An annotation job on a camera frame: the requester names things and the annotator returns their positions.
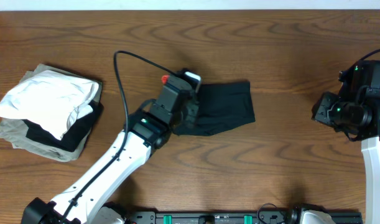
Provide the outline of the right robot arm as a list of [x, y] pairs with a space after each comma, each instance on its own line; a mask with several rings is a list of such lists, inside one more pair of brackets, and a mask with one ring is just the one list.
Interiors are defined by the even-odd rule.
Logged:
[[361, 59], [340, 73], [338, 93], [324, 92], [312, 120], [361, 142], [366, 171], [366, 223], [380, 223], [380, 60]]

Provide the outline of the black leggings with red waistband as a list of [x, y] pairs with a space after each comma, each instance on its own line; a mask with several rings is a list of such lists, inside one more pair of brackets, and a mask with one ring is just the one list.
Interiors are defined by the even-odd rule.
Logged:
[[180, 124], [176, 135], [212, 136], [255, 122], [250, 82], [202, 84], [198, 91], [200, 107], [194, 127]]

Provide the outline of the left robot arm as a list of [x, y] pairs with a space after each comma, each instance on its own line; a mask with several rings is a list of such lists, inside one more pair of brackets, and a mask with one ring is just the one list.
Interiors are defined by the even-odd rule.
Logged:
[[82, 177], [48, 203], [33, 199], [21, 222], [93, 223], [107, 199], [169, 140], [176, 125], [193, 126], [198, 109], [196, 95], [160, 95], [144, 101], [128, 116], [111, 147]]

